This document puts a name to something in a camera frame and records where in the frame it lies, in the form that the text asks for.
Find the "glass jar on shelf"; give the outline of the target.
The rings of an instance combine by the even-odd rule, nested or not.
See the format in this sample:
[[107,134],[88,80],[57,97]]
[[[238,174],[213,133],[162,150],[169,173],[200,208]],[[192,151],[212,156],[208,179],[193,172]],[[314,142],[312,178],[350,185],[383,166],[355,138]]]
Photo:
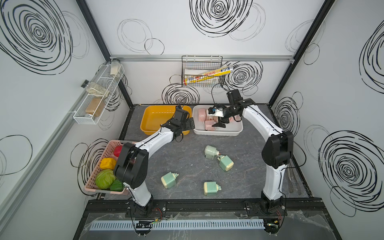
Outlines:
[[121,68],[121,61],[119,59],[112,59],[110,64],[110,75],[115,77]]

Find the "yellow toothpaste box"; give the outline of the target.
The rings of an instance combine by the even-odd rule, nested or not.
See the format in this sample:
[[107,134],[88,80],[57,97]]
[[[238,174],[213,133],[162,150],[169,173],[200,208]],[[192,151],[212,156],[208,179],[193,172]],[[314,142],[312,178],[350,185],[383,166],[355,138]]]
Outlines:
[[186,69],[182,83],[185,86],[195,84],[195,83],[200,83],[216,77],[228,75],[232,71],[233,71],[232,66],[223,66],[220,69],[210,70],[210,71]]

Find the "white plastic tray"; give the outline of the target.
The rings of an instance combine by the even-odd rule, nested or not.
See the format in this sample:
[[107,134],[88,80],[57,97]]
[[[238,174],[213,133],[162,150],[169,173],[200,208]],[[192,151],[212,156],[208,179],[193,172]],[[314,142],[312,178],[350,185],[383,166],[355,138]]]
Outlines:
[[197,135],[207,135],[207,136],[238,136],[243,131],[243,122],[232,122],[225,124],[226,128],[219,128],[216,131],[206,131],[205,122],[199,122],[198,119],[198,109],[208,109],[210,106],[197,105],[193,108],[192,117],[194,118],[195,128],[193,129],[194,133]]

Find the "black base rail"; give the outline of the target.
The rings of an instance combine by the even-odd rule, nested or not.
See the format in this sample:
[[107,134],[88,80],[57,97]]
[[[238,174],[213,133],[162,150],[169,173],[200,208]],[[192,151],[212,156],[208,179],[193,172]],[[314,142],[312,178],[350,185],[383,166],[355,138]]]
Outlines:
[[119,214],[139,218],[168,218],[177,213],[238,212],[249,217],[272,216],[276,210],[262,207],[261,199],[153,200],[148,207],[138,207],[132,200],[91,200],[83,217],[89,214]]

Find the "yellow toy pepper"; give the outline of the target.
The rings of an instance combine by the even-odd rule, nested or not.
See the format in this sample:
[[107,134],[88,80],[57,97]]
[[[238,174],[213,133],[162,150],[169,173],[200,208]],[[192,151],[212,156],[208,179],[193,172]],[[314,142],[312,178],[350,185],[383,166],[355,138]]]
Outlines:
[[117,161],[114,158],[103,158],[100,162],[100,168],[102,170],[114,170]]

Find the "metal tongs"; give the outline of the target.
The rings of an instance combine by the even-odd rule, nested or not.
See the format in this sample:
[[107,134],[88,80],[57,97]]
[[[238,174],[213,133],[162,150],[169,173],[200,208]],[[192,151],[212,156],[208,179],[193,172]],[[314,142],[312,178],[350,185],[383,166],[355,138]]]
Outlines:
[[293,193],[296,191],[297,194],[301,196],[302,190],[293,169],[288,169],[288,178],[289,178],[288,180],[289,192]]

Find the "clear bottle on shelf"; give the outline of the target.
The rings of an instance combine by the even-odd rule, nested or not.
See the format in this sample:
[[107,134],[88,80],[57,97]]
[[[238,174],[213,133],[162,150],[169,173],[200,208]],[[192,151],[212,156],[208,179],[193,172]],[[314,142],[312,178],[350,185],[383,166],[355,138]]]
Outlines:
[[85,89],[85,91],[93,96],[100,96],[103,98],[107,98],[109,96],[110,91],[104,88],[103,86],[95,83],[95,82],[90,82],[88,80],[85,80],[81,87]]

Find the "green toy cabbage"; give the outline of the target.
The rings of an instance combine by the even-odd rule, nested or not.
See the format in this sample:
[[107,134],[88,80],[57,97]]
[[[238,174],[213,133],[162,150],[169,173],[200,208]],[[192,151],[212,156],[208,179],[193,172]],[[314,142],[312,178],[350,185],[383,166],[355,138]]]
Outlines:
[[116,177],[113,170],[102,170],[95,178],[95,185],[101,190],[106,190],[115,180]]

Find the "red toy fruit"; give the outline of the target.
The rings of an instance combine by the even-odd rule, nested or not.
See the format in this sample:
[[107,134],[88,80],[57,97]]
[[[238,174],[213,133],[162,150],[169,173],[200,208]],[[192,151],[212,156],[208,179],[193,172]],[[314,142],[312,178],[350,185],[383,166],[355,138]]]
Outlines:
[[117,147],[115,147],[113,154],[114,154],[114,156],[115,156],[116,158],[118,158],[118,157],[120,156],[120,154],[121,154],[121,152],[122,152],[122,149],[123,149],[123,146],[117,146]]

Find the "pink plastic basket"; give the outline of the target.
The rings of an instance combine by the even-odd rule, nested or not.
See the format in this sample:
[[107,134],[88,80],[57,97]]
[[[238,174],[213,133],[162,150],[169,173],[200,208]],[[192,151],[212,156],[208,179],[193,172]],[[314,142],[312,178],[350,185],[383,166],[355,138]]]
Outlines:
[[87,168],[84,190],[92,195],[97,193],[128,195],[129,191],[114,176],[118,155],[125,141],[105,140],[97,142],[97,148],[90,151],[91,166]]

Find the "yellow plastic tray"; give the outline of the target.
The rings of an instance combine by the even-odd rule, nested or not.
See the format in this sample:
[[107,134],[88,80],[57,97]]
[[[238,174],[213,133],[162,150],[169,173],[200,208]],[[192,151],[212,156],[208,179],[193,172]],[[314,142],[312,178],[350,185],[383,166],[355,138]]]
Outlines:
[[174,114],[177,108],[181,107],[184,111],[187,111],[187,123],[186,129],[183,128],[181,134],[176,135],[176,138],[181,135],[187,135],[191,130],[195,128],[195,123],[192,118],[192,109],[189,106],[177,106],[177,105],[153,105],[145,109],[142,117],[140,129],[146,135],[152,135],[156,132],[165,133],[166,128],[162,125],[166,124],[171,118],[174,118]]

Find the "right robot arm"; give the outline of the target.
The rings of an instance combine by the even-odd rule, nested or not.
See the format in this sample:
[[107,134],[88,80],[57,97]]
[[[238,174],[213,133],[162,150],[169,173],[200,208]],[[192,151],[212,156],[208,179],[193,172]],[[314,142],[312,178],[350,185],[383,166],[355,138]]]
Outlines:
[[238,90],[227,92],[227,97],[230,103],[228,107],[214,104],[208,113],[219,120],[214,127],[225,128],[230,117],[240,116],[248,120],[264,138],[266,143],[262,158],[267,168],[260,208],[264,214],[270,215],[283,206],[283,179],[293,156],[294,136],[274,124],[252,99],[243,99]]

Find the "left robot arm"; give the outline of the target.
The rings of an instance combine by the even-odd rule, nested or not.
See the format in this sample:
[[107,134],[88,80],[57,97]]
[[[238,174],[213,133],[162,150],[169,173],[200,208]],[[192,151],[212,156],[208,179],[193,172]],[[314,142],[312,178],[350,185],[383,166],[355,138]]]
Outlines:
[[135,206],[149,215],[153,196],[145,183],[149,159],[160,148],[183,137],[184,131],[195,128],[194,120],[182,106],[176,106],[172,117],[146,139],[135,144],[125,143],[114,168],[114,176],[128,189]]

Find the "green sharpener round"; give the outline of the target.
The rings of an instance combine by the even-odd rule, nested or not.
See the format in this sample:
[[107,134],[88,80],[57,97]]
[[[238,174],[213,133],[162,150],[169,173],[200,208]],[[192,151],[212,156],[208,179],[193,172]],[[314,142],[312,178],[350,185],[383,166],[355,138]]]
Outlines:
[[217,150],[217,148],[210,145],[207,145],[205,147],[204,154],[206,159],[208,160],[216,159],[221,155],[220,152]]

